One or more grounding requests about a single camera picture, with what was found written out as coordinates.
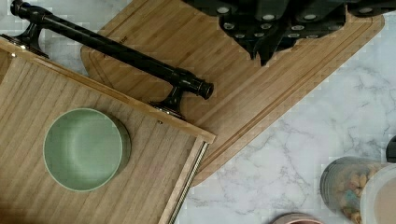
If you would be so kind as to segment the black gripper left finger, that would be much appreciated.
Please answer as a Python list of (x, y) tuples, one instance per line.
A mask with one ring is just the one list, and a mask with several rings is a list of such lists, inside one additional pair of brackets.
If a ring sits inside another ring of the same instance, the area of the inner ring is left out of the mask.
[(251, 60), (266, 65), (273, 55), (290, 47), (290, 0), (183, 0), (219, 19), (222, 31), (237, 42)]

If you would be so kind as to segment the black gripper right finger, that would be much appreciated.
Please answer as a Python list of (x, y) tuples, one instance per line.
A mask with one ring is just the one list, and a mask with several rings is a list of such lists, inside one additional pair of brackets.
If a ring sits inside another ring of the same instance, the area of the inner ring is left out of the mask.
[(290, 0), (288, 34), (327, 35), (345, 25), (347, 13), (371, 18), (395, 8), (395, 0)]

